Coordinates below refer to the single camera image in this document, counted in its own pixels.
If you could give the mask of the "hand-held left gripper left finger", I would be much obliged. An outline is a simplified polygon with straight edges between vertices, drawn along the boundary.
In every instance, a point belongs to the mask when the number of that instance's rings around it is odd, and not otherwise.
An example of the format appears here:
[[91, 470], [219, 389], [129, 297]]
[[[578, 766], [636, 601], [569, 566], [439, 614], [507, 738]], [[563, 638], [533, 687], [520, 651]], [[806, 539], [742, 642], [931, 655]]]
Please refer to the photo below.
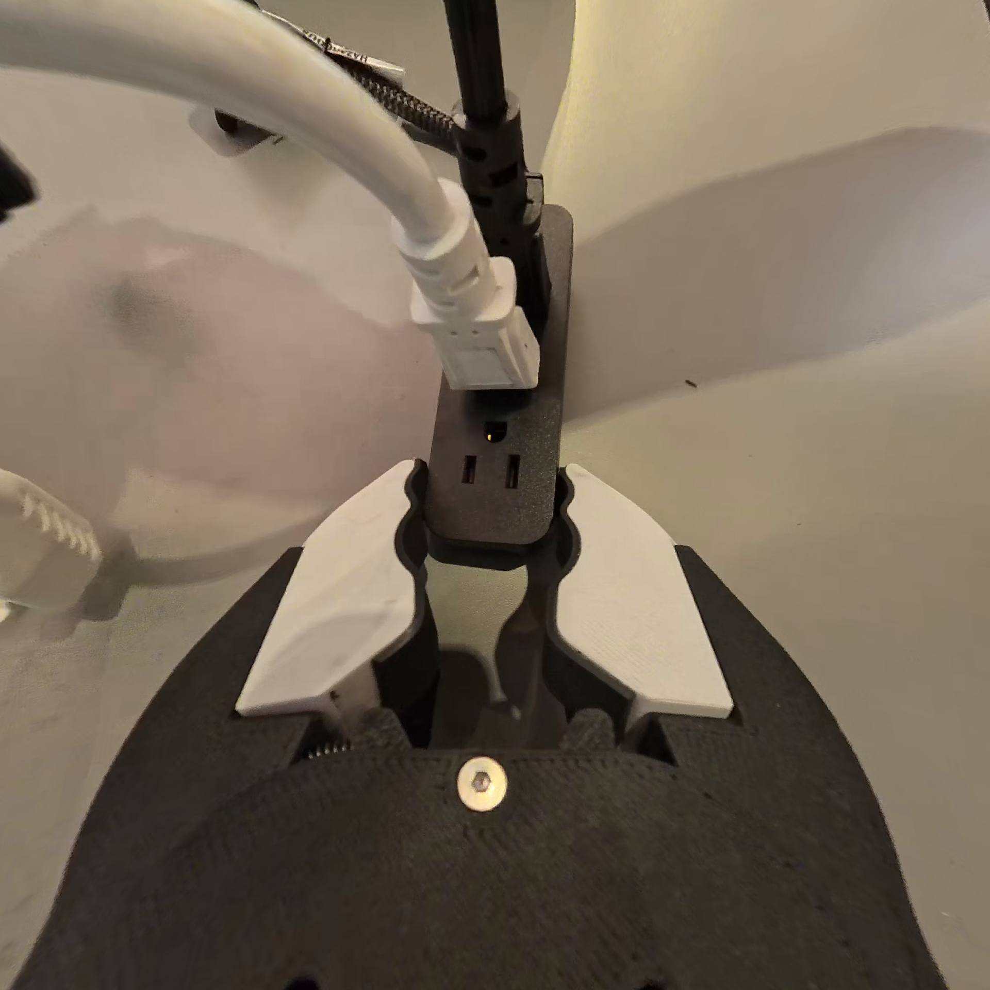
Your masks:
[[431, 724], [438, 632], [427, 598], [427, 464], [407, 459], [306, 539], [237, 699], [242, 717]]

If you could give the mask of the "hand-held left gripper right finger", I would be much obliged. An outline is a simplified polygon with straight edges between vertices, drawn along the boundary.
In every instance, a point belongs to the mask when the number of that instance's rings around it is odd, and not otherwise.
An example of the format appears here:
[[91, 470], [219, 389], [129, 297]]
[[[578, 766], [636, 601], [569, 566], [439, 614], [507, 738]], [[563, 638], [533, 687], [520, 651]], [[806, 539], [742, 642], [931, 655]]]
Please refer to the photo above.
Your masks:
[[548, 592], [544, 678], [573, 714], [724, 720], [734, 709], [667, 531], [578, 464], [559, 476], [560, 573]]

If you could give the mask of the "black power strip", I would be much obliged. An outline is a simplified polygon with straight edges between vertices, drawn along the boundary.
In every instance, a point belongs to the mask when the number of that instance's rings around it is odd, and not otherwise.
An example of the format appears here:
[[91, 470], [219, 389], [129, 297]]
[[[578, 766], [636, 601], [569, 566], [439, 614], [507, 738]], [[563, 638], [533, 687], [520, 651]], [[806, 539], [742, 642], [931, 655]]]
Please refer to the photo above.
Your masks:
[[431, 447], [425, 520], [435, 540], [522, 551], [551, 527], [563, 431], [573, 218], [542, 211], [551, 279], [533, 390], [455, 391], [442, 378]]

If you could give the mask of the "white warning tag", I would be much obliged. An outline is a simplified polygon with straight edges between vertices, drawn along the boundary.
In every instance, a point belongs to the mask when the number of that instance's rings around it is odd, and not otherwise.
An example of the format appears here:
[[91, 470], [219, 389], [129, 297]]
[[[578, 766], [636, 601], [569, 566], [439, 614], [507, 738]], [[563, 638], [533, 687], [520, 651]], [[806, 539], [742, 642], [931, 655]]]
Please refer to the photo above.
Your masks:
[[346, 67], [365, 68], [371, 73], [404, 88], [406, 71], [399, 65], [375, 56], [368, 56], [340, 43], [335, 43], [329, 37], [316, 34], [314, 31], [301, 31], [302, 37], [313, 43], [325, 56]]

